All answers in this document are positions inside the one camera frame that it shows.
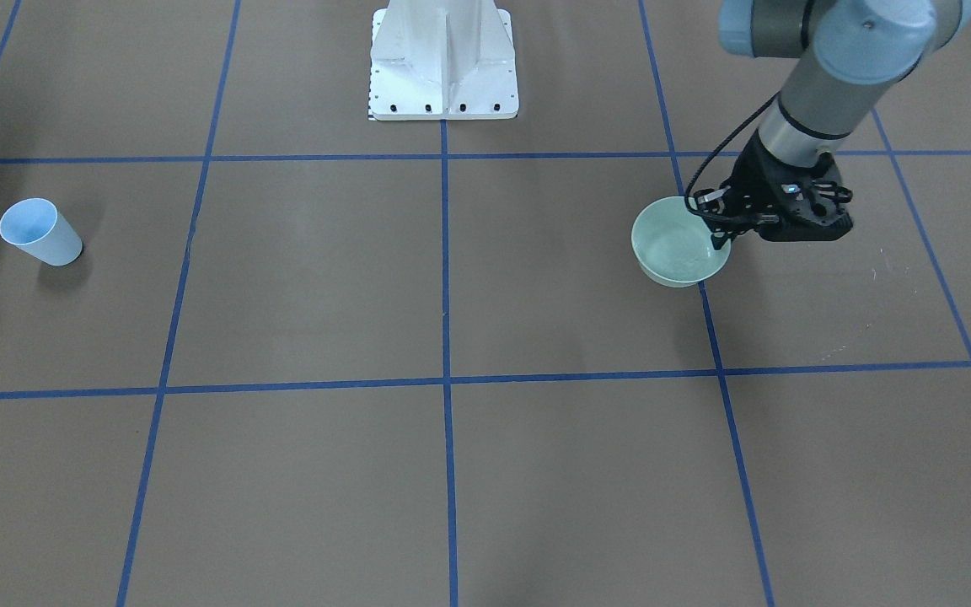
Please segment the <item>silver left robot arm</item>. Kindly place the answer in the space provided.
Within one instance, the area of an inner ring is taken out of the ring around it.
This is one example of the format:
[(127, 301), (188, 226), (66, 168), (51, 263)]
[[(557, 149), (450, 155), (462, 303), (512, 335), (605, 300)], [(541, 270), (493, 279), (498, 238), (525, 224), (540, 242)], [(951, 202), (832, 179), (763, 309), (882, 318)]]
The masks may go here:
[(755, 232), (825, 242), (853, 227), (835, 153), (893, 86), (954, 40), (971, 1), (724, 1), (729, 54), (793, 58), (781, 89), (748, 117), (755, 130), (714, 190), (687, 185), (687, 211), (714, 250)]

